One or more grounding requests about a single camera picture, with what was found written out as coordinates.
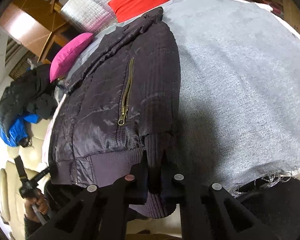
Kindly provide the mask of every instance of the brass zipper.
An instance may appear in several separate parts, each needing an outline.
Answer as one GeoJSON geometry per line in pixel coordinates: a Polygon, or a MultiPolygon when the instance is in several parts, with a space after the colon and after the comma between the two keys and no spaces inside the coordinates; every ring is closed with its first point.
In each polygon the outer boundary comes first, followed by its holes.
{"type": "Polygon", "coordinates": [[[129,70],[128,70],[128,80],[127,85],[123,93],[122,101],[121,101],[121,114],[119,115],[119,121],[118,125],[124,125],[127,112],[129,110],[129,96],[130,96],[130,90],[132,86],[132,66],[133,66],[133,60],[134,57],[130,59],[129,62],[129,70]]]}

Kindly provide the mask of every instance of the pile of clothes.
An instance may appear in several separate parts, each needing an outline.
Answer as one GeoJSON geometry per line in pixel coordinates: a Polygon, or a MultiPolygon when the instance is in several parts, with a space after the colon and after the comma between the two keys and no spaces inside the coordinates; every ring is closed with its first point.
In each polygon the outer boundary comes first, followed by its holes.
{"type": "Polygon", "coordinates": [[[50,118],[57,103],[55,83],[50,83],[50,64],[26,72],[6,87],[0,99],[0,137],[9,146],[28,147],[31,142],[24,122],[50,118]]]}

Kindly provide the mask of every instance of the zipper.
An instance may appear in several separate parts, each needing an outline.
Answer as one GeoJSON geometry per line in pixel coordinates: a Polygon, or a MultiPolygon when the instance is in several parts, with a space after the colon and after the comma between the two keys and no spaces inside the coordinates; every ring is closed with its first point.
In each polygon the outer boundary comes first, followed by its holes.
{"type": "Polygon", "coordinates": [[[74,183],[76,185],[78,185],[78,167],[77,167],[77,164],[75,164],[75,167],[74,167],[74,183]]]}
{"type": "Polygon", "coordinates": [[[126,88],[124,89],[124,93],[122,96],[121,101],[121,114],[119,115],[118,125],[122,126],[125,123],[127,118],[127,112],[129,110],[129,97],[130,97],[130,90],[132,86],[132,67],[133,67],[134,57],[130,59],[129,62],[129,70],[128,70],[128,81],[126,88]]]}

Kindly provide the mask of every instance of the dark purple jacket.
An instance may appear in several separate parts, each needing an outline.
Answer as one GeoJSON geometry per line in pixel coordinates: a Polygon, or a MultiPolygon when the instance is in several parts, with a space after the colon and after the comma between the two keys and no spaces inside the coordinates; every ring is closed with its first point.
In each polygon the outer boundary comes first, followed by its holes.
{"type": "MultiPolygon", "coordinates": [[[[54,184],[107,186],[144,150],[150,176],[158,176],[157,161],[174,139],[180,89],[178,47],[162,14],[155,8],[105,35],[72,76],[50,141],[54,184]]],[[[153,218],[173,211],[150,193],[137,210],[153,218]]]]}

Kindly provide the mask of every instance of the zipper pull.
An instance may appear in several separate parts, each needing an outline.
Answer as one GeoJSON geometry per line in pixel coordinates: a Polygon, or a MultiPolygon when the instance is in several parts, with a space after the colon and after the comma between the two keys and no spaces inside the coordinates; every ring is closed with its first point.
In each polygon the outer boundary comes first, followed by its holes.
{"type": "Polygon", "coordinates": [[[128,106],[122,107],[121,112],[122,113],[120,114],[118,125],[124,125],[126,116],[127,116],[127,112],[128,112],[128,106]]]}

